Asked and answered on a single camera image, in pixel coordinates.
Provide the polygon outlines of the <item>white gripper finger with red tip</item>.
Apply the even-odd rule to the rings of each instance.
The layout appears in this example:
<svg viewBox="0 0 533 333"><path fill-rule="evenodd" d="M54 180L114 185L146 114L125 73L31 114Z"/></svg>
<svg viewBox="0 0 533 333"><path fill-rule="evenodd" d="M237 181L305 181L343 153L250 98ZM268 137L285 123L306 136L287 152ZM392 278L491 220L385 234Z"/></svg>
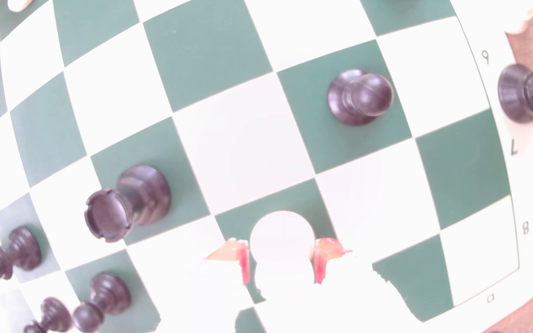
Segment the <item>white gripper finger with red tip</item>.
<svg viewBox="0 0 533 333"><path fill-rule="evenodd" d="M421 332L402 295L332 238L259 242L267 332Z"/></svg>
<svg viewBox="0 0 533 333"><path fill-rule="evenodd" d="M247 294L249 249L230 238L203 258L177 267L169 311L158 332L235 332Z"/></svg>

